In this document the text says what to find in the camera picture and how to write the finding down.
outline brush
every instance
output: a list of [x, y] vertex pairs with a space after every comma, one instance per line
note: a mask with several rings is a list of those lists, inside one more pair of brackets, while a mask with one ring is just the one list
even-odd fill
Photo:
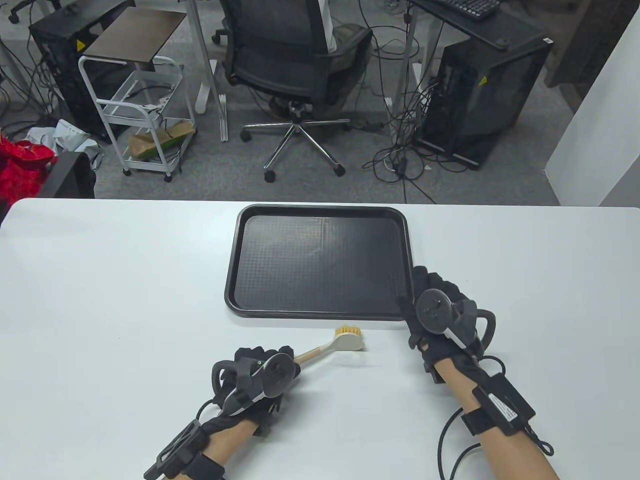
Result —
[[364, 339], [362, 338], [362, 330], [356, 326], [343, 326], [335, 329], [335, 336], [329, 343], [309, 350], [302, 355], [294, 358], [298, 365], [317, 357], [321, 353], [329, 350], [336, 351], [355, 351], [364, 348]]

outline red bag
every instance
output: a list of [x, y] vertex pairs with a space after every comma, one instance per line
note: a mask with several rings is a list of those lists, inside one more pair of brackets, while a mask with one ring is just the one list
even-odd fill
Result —
[[13, 205], [38, 196], [49, 175], [47, 167], [57, 161], [49, 147], [26, 140], [12, 143], [0, 135], [0, 200]]

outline white wall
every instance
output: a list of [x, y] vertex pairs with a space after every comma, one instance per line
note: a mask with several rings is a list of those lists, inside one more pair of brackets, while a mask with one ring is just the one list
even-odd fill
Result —
[[640, 10], [631, 20], [547, 163], [561, 205], [640, 206]]

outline label sticker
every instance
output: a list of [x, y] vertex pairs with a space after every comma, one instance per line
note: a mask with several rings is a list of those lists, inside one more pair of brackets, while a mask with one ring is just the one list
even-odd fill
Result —
[[502, 416], [506, 418], [508, 422], [511, 422], [513, 419], [518, 417], [518, 414], [516, 412], [506, 406], [504, 402], [502, 402], [502, 400], [500, 400], [494, 394], [489, 394], [489, 400], [493, 402], [493, 404], [497, 407]]

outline black glove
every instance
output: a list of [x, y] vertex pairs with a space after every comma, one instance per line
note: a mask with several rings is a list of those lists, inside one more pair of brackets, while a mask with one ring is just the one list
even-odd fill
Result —
[[[415, 301], [417, 301], [418, 298], [420, 298], [420, 295], [428, 289], [441, 290], [453, 303], [467, 299], [466, 296], [460, 293], [456, 284], [445, 282], [437, 273], [428, 273], [425, 267], [414, 267], [412, 277], [413, 298]], [[406, 324], [409, 326], [409, 332], [411, 332], [411, 336], [409, 337], [409, 346], [412, 349], [416, 346], [420, 349], [422, 352], [422, 359], [424, 360], [424, 370], [431, 373], [435, 383], [444, 383], [444, 380], [434, 367], [434, 365], [441, 360], [445, 360], [446, 358], [455, 358], [460, 362], [467, 363], [468, 361], [471, 361], [477, 365], [476, 361], [472, 359], [468, 353], [458, 347], [453, 340], [448, 339], [444, 335], [437, 335], [427, 331], [425, 327], [420, 324], [415, 307], [408, 298], [399, 298], [398, 305], [400, 306], [400, 311], [402, 312]]]
[[[293, 349], [289, 346], [281, 347], [279, 350], [264, 351], [262, 347], [256, 348], [239, 348], [234, 355], [234, 361], [241, 358], [252, 358], [254, 360], [265, 361], [277, 353], [286, 353], [294, 358]], [[296, 364], [296, 372], [294, 377], [300, 374], [300, 366]], [[217, 395], [214, 396], [212, 403], [218, 405], [221, 409], [228, 395], [236, 387], [236, 372], [233, 370], [224, 370], [221, 376], [222, 385]], [[238, 425], [242, 420], [251, 420], [258, 425], [258, 429], [254, 435], [261, 436], [266, 433], [270, 424], [273, 412], [280, 409], [282, 395], [275, 398], [264, 398], [257, 401], [243, 412], [233, 415], [232, 417], [215, 417], [205, 422], [202, 427], [209, 434], [217, 433], [228, 428]]]

